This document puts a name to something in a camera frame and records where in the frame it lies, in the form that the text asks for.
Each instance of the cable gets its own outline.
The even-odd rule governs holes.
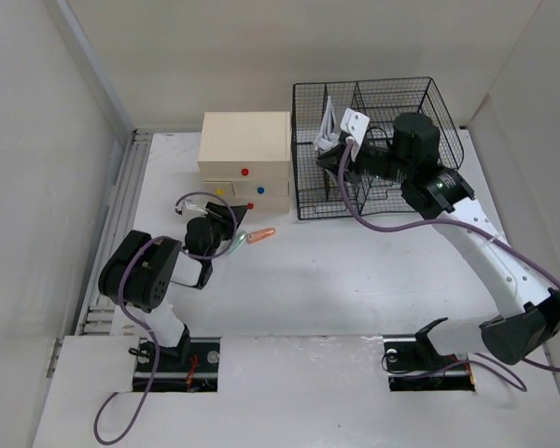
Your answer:
[[[454,355],[450,355],[449,358],[454,361],[457,362],[458,359],[454,356]],[[470,365],[469,364],[465,364],[465,371],[467,371],[467,373],[469,374],[469,376],[472,375],[472,372],[470,371]]]
[[[365,135],[367,135],[368,133],[370,133],[371,131],[382,131],[385,135],[385,141],[389,144],[390,143],[390,137],[388,136],[388,133],[385,131],[384,128],[380,127],[380,126],[372,126],[370,128],[367,128],[367,131],[365,132]]]
[[[386,359],[387,355],[384,354],[382,356],[382,360],[380,361],[380,364],[382,365],[382,369],[384,369],[384,371],[386,373],[392,373],[394,375],[406,375],[407,373],[413,373],[414,371],[391,371],[388,367],[387,364],[384,365],[384,361]]]
[[[118,306],[120,307],[120,310],[122,310],[124,315],[126,315],[130,320],[132,320],[132,322],[134,322],[135,324],[137,324],[139,327],[141,327],[142,329],[144,329],[147,332],[147,334],[151,337],[151,340],[153,341],[156,353],[154,355],[153,368],[151,369],[151,374],[149,375],[149,379],[147,380],[146,388],[143,391],[143,396],[139,400],[139,404],[137,405],[137,409],[135,410],[135,412],[133,414],[133,417],[131,417],[131,421],[129,422],[129,425],[120,433],[120,435],[118,437],[116,437],[115,439],[112,439],[111,441],[105,441],[104,439],[102,439],[102,436],[100,436],[100,432],[99,432],[99,429],[98,429],[98,423],[100,421],[100,417],[102,416],[102,412],[104,411],[107,404],[116,395],[118,395],[119,392],[114,392],[112,395],[110,395],[110,397],[108,397],[104,401],[104,404],[102,404],[102,407],[99,409],[99,411],[95,415],[95,420],[93,420],[93,436],[95,436],[95,439],[100,444],[105,445],[105,446],[114,445],[115,443],[118,443],[119,441],[124,439],[126,437],[126,435],[129,433],[129,431],[131,430],[131,428],[133,427],[135,420],[137,419],[137,417],[139,416],[139,413],[141,412],[141,408],[143,407],[143,403],[145,403],[145,401],[146,401],[147,394],[149,393],[149,389],[151,389],[151,385],[153,385],[153,380],[156,376],[156,370],[158,369],[158,364],[160,363],[160,343],[158,343],[158,338],[156,338],[155,333],[149,327],[148,324],[146,324],[145,322],[142,322],[141,320],[137,319],[134,315],[132,315],[129,312],[129,310],[127,310],[127,305],[124,302],[123,295],[124,295],[124,287],[127,283],[127,280],[129,278],[129,275],[131,274],[131,270],[133,269],[134,265],[143,256],[143,254],[145,253],[146,250],[148,250],[150,247],[152,247],[158,241],[163,240],[164,238],[165,238],[164,236],[159,236],[157,238],[153,238],[153,239],[149,240],[147,243],[145,243],[143,246],[141,246],[141,248],[137,251],[137,253],[134,254],[134,257],[131,259],[131,261],[127,265],[126,269],[124,270],[124,273],[122,274],[122,278],[120,279],[119,293],[118,293],[118,297],[119,297]]]
[[[189,257],[190,259],[201,259],[201,260],[208,260],[208,259],[217,259],[218,257],[221,257],[222,255],[224,255],[226,252],[229,251],[229,249],[232,246],[232,243],[234,243],[234,239],[236,238],[236,231],[239,228],[239,224],[238,221],[236,220],[236,215],[234,214],[234,211],[232,210],[231,205],[221,196],[218,196],[217,194],[214,193],[210,193],[209,191],[193,191],[192,193],[187,193],[182,195],[178,201],[176,201],[176,205],[175,207],[178,208],[178,206],[185,201],[187,198],[190,198],[192,196],[209,196],[211,198],[215,198],[218,199],[220,202],[222,202],[222,204],[224,204],[226,206],[226,208],[228,208],[228,210],[231,212],[231,218],[232,218],[232,238],[229,241],[229,243],[226,245],[226,247],[224,247],[222,250],[220,250],[219,252],[217,252],[214,255],[192,255],[189,252],[186,252],[185,249],[183,249],[181,247],[180,251],[185,254],[187,257]]]
[[[340,165],[338,167],[338,189],[339,189],[340,194],[343,198],[344,205],[346,206],[348,211],[364,227],[366,227],[366,228],[368,228],[372,231],[378,231],[378,232],[381,232],[381,233],[392,233],[392,232],[396,232],[396,231],[407,231],[408,229],[415,229],[417,227],[430,226],[430,225],[435,225],[435,224],[445,224],[445,225],[448,225],[448,226],[462,227],[463,229],[467,229],[468,231],[473,231],[473,232],[477,233],[478,235],[482,236],[482,238],[485,238],[486,240],[492,240],[492,243],[494,245],[497,245],[499,248],[501,248],[505,252],[508,252],[509,254],[511,254],[516,259],[522,261],[524,264],[529,266],[536,273],[539,273],[542,277],[544,277],[552,285],[554,285],[557,289],[560,290],[560,280],[558,280],[555,276],[553,276],[548,271],[546,271],[544,268],[539,266],[535,261],[527,258],[522,253],[520,253],[516,249],[510,247],[506,243],[503,243],[502,241],[500,241],[498,239],[493,239],[493,235],[489,234],[487,231],[484,231],[484,230],[482,230],[478,227],[475,227],[471,224],[468,224],[466,222],[451,221],[449,219],[437,218],[437,219],[426,219],[426,220],[423,220],[423,221],[415,221],[415,222],[411,222],[409,224],[403,224],[403,225],[394,226],[394,227],[382,227],[382,226],[373,225],[370,222],[368,222],[367,220],[363,219],[363,217],[361,217],[361,215],[358,213],[358,210],[349,201],[348,194],[346,192],[346,186],[344,185],[344,172],[345,172],[346,164],[347,164],[347,161],[350,157],[352,149],[353,149],[353,140],[349,139],[348,143],[346,144],[344,154],[340,159]],[[527,363],[527,364],[529,364],[533,367],[543,369],[545,371],[553,371],[553,372],[560,373],[560,367],[553,367],[553,366],[548,366],[546,364],[539,364],[538,362],[527,359],[526,357],[523,358],[523,362],[525,362],[525,363]]]
[[[193,383],[193,375],[195,374],[198,365],[199,359],[197,358],[197,355],[193,355],[193,357],[190,359],[190,371],[185,377],[185,382],[187,383],[187,392],[190,392],[190,385]]]
[[[504,383],[507,383],[507,384],[511,385],[512,387],[514,387],[517,390],[520,390],[521,392],[526,392],[528,390],[525,382],[521,379],[521,377],[519,375],[517,375],[516,373],[514,373],[511,369],[509,369],[507,366],[505,366],[501,362],[498,362],[495,359],[487,357],[486,355],[483,355],[481,353],[475,353],[474,355],[477,356],[477,357],[482,357],[483,359],[485,359],[485,360],[487,360],[487,361],[489,361],[493,364],[496,364],[498,367],[500,367],[502,370],[504,370],[507,374],[509,374],[512,378],[514,378],[516,383],[514,381],[509,380],[502,373],[500,373],[496,369],[491,368],[490,366],[488,366],[484,362],[475,361],[474,359],[465,359],[465,360],[462,360],[462,361],[456,361],[456,362],[453,362],[452,364],[448,364],[447,366],[442,367],[441,369],[437,369],[436,371],[426,371],[426,372],[420,373],[418,375],[403,375],[403,378],[406,378],[407,380],[421,380],[421,379],[424,379],[424,378],[433,377],[433,376],[435,376],[439,373],[446,373],[447,371],[449,371],[450,369],[453,369],[454,367],[463,366],[463,365],[467,366],[469,364],[474,364],[476,366],[482,367],[482,368],[492,372],[495,376],[497,376]]]
[[[211,196],[213,198],[216,198],[219,201],[221,201],[226,206],[226,208],[228,208],[229,212],[231,213],[231,217],[232,217],[232,225],[233,225],[232,238],[231,238],[230,243],[224,249],[222,249],[220,252],[218,252],[218,253],[216,253],[212,256],[191,255],[191,254],[185,253],[184,251],[183,251],[183,253],[185,253],[185,255],[189,256],[192,259],[216,259],[216,258],[220,257],[221,255],[224,255],[228,251],[232,242],[234,241],[234,238],[236,236],[236,230],[238,228],[236,215],[232,211],[231,206],[224,199],[222,199],[221,197],[219,197],[218,195],[216,195],[214,193],[209,193],[207,191],[195,191],[195,192],[192,192],[192,193],[187,193],[187,194],[181,196],[181,198],[176,202],[176,206],[178,206],[182,201],[184,201],[188,197],[195,196],[195,195],[198,195],[198,194],[204,195],[204,196]],[[143,396],[141,396],[141,399],[139,400],[139,404],[137,405],[137,409],[134,411],[134,414],[131,417],[131,421],[129,422],[129,425],[120,433],[120,435],[118,437],[116,437],[115,439],[111,440],[111,441],[105,441],[104,439],[102,439],[102,436],[100,436],[100,432],[99,432],[99,429],[98,429],[98,424],[99,424],[99,421],[100,421],[100,417],[102,416],[102,412],[104,411],[107,404],[116,395],[118,395],[119,392],[114,392],[112,395],[110,395],[104,401],[104,404],[102,404],[102,406],[98,410],[97,414],[95,415],[95,420],[93,420],[93,436],[95,436],[95,439],[100,444],[105,445],[105,446],[114,445],[115,443],[118,443],[119,441],[121,441],[122,439],[124,439],[126,437],[126,435],[129,433],[129,431],[131,431],[131,428],[133,427],[134,422],[137,420],[137,417],[139,416],[139,413],[141,412],[141,408],[143,408],[143,404],[146,401],[147,394],[149,393],[149,390],[151,390],[154,379],[156,377],[156,371],[158,370],[158,364],[160,364],[160,343],[158,342],[158,338],[156,338],[156,334],[149,327],[148,324],[146,324],[145,322],[142,322],[141,320],[139,320],[138,318],[136,318],[134,315],[132,315],[129,312],[129,310],[127,309],[126,302],[124,301],[124,287],[126,286],[127,280],[129,279],[129,275],[131,275],[131,271],[133,270],[133,267],[135,266],[135,264],[137,264],[137,261],[141,257],[143,257],[143,254],[145,254],[146,250],[148,250],[150,247],[152,247],[157,242],[163,240],[164,238],[168,238],[168,237],[158,236],[156,238],[152,238],[147,243],[142,245],[139,248],[139,250],[137,251],[137,253],[134,254],[133,258],[131,259],[131,261],[129,262],[127,267],[125,268],[124,273],[122,274],[122,277],[120,278],[117,305],[120,307],[120,310],[122,310],[122,313],[129,320],[131,320],[132,322],[137,324],[139,327],[144,329],[147,332],[147,334],[149,335],[149,337],[151,337],[151,341],[153,342],[153,345],[154,345],[154,348],[155,348],[155,354],[154,354],[154,359],[153,359],[153,367],[151,369],[151,373],[149,374],[149,378],[147,380],[146,388],[143,391]]]

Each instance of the white backdrop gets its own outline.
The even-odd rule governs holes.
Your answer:
[[[41,0],[0,0],[0,446],[32,441],[113,145]]]
[[[289,110],[295,82],[431,76],[458,124],[539,0],[69,0],[133,124]]]
[[[510,241],[560,275],[560,0],[542,2],[469,130]],[[548,346],[560,365],[560,333]]]

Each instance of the wire mesh basket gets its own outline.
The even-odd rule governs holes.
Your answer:
[[[292,96],[292,160],[299,219],[348,217],[338,186],[318,167],[314,140],[319,133],[328,97],[341,120],[351,107],[370,118],[368,138],[382,144],[393,133],[392,123],[403,112],[421,112],[440,128],[440,163],[458,169],[464,153],[456,127],[431,77],[376,79],[370,81],[295,84]],[[350,201],[363,216],[412,212],[400,196],[400,183],[363,176],[348,186]]]

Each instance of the white cloth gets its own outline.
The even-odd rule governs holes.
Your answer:
[[[314,140],[314,149],[317,154],[323,154],[338,145],[338,137],[340,133],[336,133],[336,112],[332,104],[332,98],[328,95],[326,102],[326,111],[322,118],[319,134]]]

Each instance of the drawer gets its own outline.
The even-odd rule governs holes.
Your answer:
[[[234,197],[232,182],[203,182],[203,190],[215,193],[224,199]]]
[[[220,201],[213,199],[213,203],[221,203]],[[234,197],[229,198],[228,202],[230,205],[250,205],[251,208],[248,213],[276,213],[284,214],[288,213],[290,209],[290,197],[280,197],[280,196],[257,196],[257,197]]]
[[[289,179],[290,161],[199,161],[205,180]]]
[[[287,180],[232,181],[236,196],[288,196]]]

